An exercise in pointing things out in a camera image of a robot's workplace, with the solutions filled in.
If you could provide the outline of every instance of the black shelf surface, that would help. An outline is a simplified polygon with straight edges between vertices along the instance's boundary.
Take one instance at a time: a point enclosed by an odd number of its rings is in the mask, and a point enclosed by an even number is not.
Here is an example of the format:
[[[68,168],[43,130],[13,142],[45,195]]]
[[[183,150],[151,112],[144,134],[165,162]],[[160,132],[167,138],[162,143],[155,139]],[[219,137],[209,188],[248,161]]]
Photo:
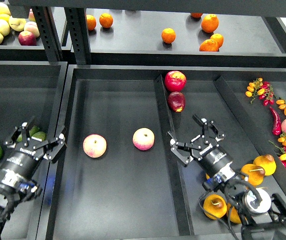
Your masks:
[[[233,168],[240,169],[259,156],[261,150],[225,103],[214,81],[220,76],[246,84],[257,77],[282,79],[286,69],[176,69],[188,79],[182,91],[186,97],[185,110],[169,116],[179,140],[188,142],[200,134],[200,127],[192,119],[197,114],[216,121],[227,135],[221,145],[234,158]],[[231,239],[228,230],[218,221],[208,219],[198,206],[198,198],[204,193],[201,184],[205,172],[196,162],[181,168],[185,182],[182,187],[188,200],[181,201],[189,203],[194,234],[178,235],[180,223],[176,217],[181,213],[173,208],[172,179],[165,157],[169,143],[161,136],[163,121],[158,117],[164,115],[157,112],[155,99],[162,96],[153,89],[153,81],[170,70],[173,69],[156,66],[70,65],[59,119],[70,126],[68,148],[56,172],[56,178],[62,180],[60,190],[53,195],[52,205],[57,206],[55,229],[47,235],[53,239],[72,236],[96,240],[161,237],[214,240],[218,236]],[[154,147],[147,152],[138,151],[132,144],[133,132],[144,126],[152,129],[156,137]],[[90,159],[83,152],[83,140],[92,133],[107,139],[107,152],[99,159]],[[279,193],[286,202],[286,175],[282,176],[286,170],[278,166],[276,171],[273,176],[266,176],[259,187],[266,187],[270,195]],[[257,220],[264,222],[266,216]],[[233,227],[239,234],[240,226]]]
[[[35,124],[49,137],[55,133],[66,67],[65,62],[0,61],[0,144],[5,151],[0,166],[12,152],[3,145],[3,141],[15,126],[21,126],[35,116]],[[43,161],[34,175],[43,188],[48,167],[49,163]],[[0,170],[0,181],[3,177],[4,173]],[[42,196],[17,206],[5,225],[2,239],[36,238]]]
[[[99,24],[102,13],[113,16],[110,29]],[[86,14],[97,22],[95,30],[89,31],[94,65],[286,67],[286,51],[260,16],[218,14],[220,23],[214,33],[222,34],[224,43],[216,53],[199,51],[212,35],[201,29],[207,14],[199,20],[182,12],[88,8]],[[176,32],[169,45],[161,38],[168,27]]]
[[[66,16],[63,7],[52,7],[53,18],[61,43],[62,51],[70,52],[72,43],[66,35]],[[36,38],[37,46],[22,46],[18,41],[18,31],[11,29],[9,35],[4,37],[0,44],[0,61],[47,61],[41,37]]]
[[[254,15],[266,17],[286,17],[286,2],[283,1],[255,1],[248,0],[240,2],[238,0],[214,1],[160,1],[160,0],[9,0],[10,4],[17,6],[38,5],[52,7],[69,7],[69,8],[102,8],[102,9],[118,9],[118,10],[145,10],[145,11],[165,11],[165,12],[213,12],[218,14],[231,15]]]

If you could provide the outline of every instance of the tray divider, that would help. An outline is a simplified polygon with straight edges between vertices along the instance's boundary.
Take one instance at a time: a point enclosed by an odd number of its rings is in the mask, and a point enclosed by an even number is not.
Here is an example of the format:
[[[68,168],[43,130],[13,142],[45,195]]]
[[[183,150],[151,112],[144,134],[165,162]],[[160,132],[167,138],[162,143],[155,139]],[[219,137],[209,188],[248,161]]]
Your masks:
[[[167,134],[167,132],[171,130],[175,135],[175,129],[172,114],[167,105],[167,93],[161,75],[154,81],[154,87],[159,121],[164,142],[165,156],[167,160],[166,163],[176,213],[178,232],[180,236],[194,235],[187,191],[182,174],[183,165],[178,161],[179,159],[170,151],[170,136]]]
[[[245,133],[251,140],[257,152],[260,155],[271,154],[274,157],[276,162],[276,171],[273,176],[286,195],[286,169],[283,167],[282,162],[279,160],[271,145],[267,144],[268,139],[264,134],[265,129],[255,124],[255,121],[246,112],[241,102],[237,99],[232,88],[222,76],[219,77],[216,81],[214,81],[214,85],[222,96],[222,98],[225,100],[227,106],[229,107],[239,124],[244,129]]]

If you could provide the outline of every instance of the red pepper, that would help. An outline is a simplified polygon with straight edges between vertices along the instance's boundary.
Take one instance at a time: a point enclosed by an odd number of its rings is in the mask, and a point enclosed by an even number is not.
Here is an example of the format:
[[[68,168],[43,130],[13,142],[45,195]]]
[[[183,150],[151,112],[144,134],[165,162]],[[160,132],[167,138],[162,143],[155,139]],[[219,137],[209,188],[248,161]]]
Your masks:
[[[273,117],[274,117],[274,124],[273,124],[273,130],[272,133],[276,136],[280,135],[282,133],[281,131],[281,118],[279,117],[278,113],[272,108],[271,106],[269,107],[271,110]]]

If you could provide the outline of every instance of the shelf post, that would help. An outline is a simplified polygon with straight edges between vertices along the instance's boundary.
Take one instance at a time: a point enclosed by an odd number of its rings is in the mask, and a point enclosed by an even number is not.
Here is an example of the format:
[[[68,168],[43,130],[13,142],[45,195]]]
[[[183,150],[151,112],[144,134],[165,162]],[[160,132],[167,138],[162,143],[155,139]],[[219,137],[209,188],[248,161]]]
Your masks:
[[[63,61],[62,47],[59,42],[52,9],[47,6],[33,6],[32,10],[48,61]]]
[[[88,38],[86,9],[65,7],[67,27],[71,36],[76,63],[91,64],[91,50]]]

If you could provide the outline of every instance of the orange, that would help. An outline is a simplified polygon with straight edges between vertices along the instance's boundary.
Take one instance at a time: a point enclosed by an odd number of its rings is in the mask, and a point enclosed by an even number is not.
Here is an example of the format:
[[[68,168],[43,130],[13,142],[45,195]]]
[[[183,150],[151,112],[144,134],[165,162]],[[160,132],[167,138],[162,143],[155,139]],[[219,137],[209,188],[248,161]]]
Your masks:
[[[89,31],[92,31],[96,27],[96,19],[92,15],[86,15],[86,20],[87,20],[87,28]]]
[[[201,27],[204,32],[212,33],[218,28],[218,18],[215,14],[206,15],[202,21]]]
[[[201,52],[216,52],[218,51],[218,43],[213,39],[207,39],[199,46]]]
[[[109,13],[103,13],[99,17],[99,23],[102,25],[103,28],[110,28],[113,25],[113,17]]]
[[[222,45],[223,45],[223,42],[224,42],[224,37],[221,35],[221,34],[213,34],[212,36],[211,36],[211,39],[213,39],[213,40],[215,40],[215,41],[217,41],[217,43],[218,43],[218,48],[220,48]]]
[[[202,15],[203,15],[202,13],[195,13],[195,12],[191,13],[191,16],[196,19],[199,19]]]
[[[165,43],[171,44],[176,38],[176,33],[171,28],[165,28],[162,32],[162,39]]]

